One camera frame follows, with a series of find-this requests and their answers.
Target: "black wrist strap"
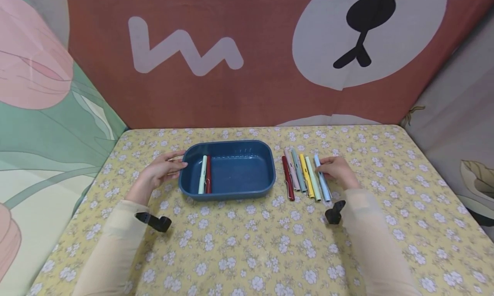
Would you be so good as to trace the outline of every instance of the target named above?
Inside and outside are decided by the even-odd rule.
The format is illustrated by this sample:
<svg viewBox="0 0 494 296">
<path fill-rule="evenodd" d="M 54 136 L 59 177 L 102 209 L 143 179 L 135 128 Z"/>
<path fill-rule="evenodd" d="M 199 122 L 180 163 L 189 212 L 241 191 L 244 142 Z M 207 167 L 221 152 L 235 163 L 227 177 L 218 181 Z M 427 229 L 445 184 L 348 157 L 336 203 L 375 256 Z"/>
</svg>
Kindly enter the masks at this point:
<svg viewBox="0 0 494 296">
<path fill-rule="evenodd" d="M 335 202 L 333 208 L 326 210 L 325 216 L 329 224 L 339 224 L 341 221 L 341 209 L 345 206 L 345 201 Z"/>
<path fill-rule="evenodd" d="M 137 212 L 136 218 L 154 228 L 158 232 L 165 233 L 172 224 L 172 221 L 168 217 L 157 218 L 150 214 L 149 212 Z"/>
</svg>

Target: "beige sleeve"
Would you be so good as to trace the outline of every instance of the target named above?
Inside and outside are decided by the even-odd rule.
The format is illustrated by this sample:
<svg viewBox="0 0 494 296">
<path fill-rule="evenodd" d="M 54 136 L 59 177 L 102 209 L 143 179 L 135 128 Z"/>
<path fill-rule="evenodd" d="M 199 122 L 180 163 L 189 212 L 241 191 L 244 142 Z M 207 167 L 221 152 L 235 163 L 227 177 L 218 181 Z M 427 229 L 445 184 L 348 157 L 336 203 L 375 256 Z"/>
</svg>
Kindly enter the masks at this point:
<svg viewBox="0 0 494 296">
<path fill-rule="evenodd" d="M 364 189 L 346 190 L 344 194 L 343 226 L 363 271 L 367 295 L 420 295 L 374 195 Z"/>
<path fill-rule="evenodd" d="M 130 267 L 147 225 L 134 215 L 146 206 L 120 201 L 108 217 L 103 234 L 87 260 L 73 296 L 123 295 Z"/>
</svg>

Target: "white zigzag print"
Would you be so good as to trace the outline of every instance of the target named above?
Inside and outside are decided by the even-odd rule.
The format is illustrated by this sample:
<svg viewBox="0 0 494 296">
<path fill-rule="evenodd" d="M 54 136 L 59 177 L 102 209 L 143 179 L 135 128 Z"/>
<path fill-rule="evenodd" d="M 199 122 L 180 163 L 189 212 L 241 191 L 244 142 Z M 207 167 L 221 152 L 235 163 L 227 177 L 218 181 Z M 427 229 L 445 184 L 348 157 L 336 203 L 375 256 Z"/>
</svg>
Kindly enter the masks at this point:
<svg viewBox="0 0 494 296">
<path fill-rule="evenodd" d="M 244 59 L 232 38 L 221 38 L 201 57 L 185 30 L 176 30 L 153 49 L 149 46 L 148 24 L 140 17 L 129 19 L 130 45 L 137 72 L 149 73 L 176 52 L 181 52 L 192 73 L 204 76 L 223 59 L 230 69 L 240 69 Z"/>
</svg>

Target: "table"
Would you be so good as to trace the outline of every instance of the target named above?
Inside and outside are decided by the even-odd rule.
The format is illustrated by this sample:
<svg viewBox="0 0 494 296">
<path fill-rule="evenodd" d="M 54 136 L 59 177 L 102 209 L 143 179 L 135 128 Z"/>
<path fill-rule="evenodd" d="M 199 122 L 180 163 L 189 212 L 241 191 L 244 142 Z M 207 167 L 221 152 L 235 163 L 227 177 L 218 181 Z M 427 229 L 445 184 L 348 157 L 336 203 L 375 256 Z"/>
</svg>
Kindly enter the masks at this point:
<svg viewBox="0 0 494 296">
<path fill-rule="evenodd" d="M 352 244 L 325 224 L 331 203 L 301 193 L 290 202 L 281 156 L 345 156 L 376 195 L 389 231 L 424 295 L 494 293 L 494 245 L 407 133 L 398 126 L 130 130 L 122 135 L 33 283 L 32 295 L 71 293 L 105 219 L 139 171 L 160 153 L 218 140 L 260 139 L 277 179 L 261 199 L 195 202 L 176 181 L 152 194 L 152 212 L 173 221 L 147 230 L 125 293 L 152 295 L 364 295 Z M 339 188 L 329 182 L 334 198 Z"/>
</svg>

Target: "pen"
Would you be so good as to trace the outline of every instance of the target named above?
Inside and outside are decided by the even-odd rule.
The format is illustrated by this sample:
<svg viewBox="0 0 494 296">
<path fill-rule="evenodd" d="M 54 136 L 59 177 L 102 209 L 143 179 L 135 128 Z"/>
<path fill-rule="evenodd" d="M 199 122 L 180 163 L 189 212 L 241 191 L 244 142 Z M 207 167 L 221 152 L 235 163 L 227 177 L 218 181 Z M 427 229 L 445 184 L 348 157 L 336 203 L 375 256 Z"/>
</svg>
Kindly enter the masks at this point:
<svg viewBox="0 0 494 296">
<path fill-rule="evenodd" d="M 316 201 L 321 201 L 321 191 L 319 191 L 319 186 L 317 185 L 317 179 L 312 170 L 312 164 L 310 163 L 309 157 L 305 157 L 305 163 L 307 164 L 307 170 L 309 171 L 310 181 L 312 183 L 312 189 L 314 190 L 314 196 Z"/>
<path fill-rule="evenodd" d="M 211 156 L 208 156 L 208 162 L 206 164 L 206 194 L 211 194 Z"/>
<path fill-rule="evenodd" d="M 286 157 L 282 156 L 281 161 L 283 163 L 283 170 L 285 171 L 285 183 L 286 183 L 286 191 L 288 193 L 288 199 L 290 201 L 295 201 L 295 195 L 293 194 L 292 178 L 290 178 L 290 172 L 289 172 L 288 162 L 286 160 Z"/>
<path fill-rule="evenodd" d="M 319 156 L 315 155 L 314 156 L 314 162 L 316 163 L 316 167 L 321 166 L 321 162 L 319 161 Z M 331 191 L 329 191 L 328 183 L 326 183 L 326 179 L 324 178 L 324 175 L 319 172 L 319 182 L 321 182 L 321 189 L 322 189 L 322 195 L 324 196 L 324 200 L 326 202 L 331 201 Z"/>
<path fill-rule="evenodd" d="M 312 183 L 310 181 L 309 171 L 307 170 L 307 164 L 305 162 L 304 155 L 301 153 L 298 155 L 300 158 L 300 163 L 302 164 L 302 172 L 304 174 L 305 184 L 307 185 L 307 192 L 309 198 L 314 197 L 314 190 L 312 189 Z"/>
<path fill-rule="evenodd" d="M 295 149 L 293 148 L 292 148 L 292 156 L 293 156 L 293 163 L 295 164 L 295 171 L 297 172 L 298 183 L 300 185 L 300 191 L 307 192 L 307 186 L 305 185 L 304 177 L 302 174 L 300 159 L 298 158 L 298 155 Z"/>
<path fill-rule="evenodd" d="M 208 163 L 208 156 L 202 156 L 201 166 L 201 178 L 199 178 L 199 190 L 198 194 L 204 194 L 205 177 L 206 177 L 206 165 Z"/>
<path fill-rule="evenodd" d="M 290 176 L 292 177 L 293 188 L 297 191 L 300 190 L 300 185 L 298 184 L 297 173 L 295 172 L 295 166 L 293 166 L 292 156 L 289 151 L 285 149 L 286 162 L 288 163 L 288 168 L 290 171 Z"/>
</svg>

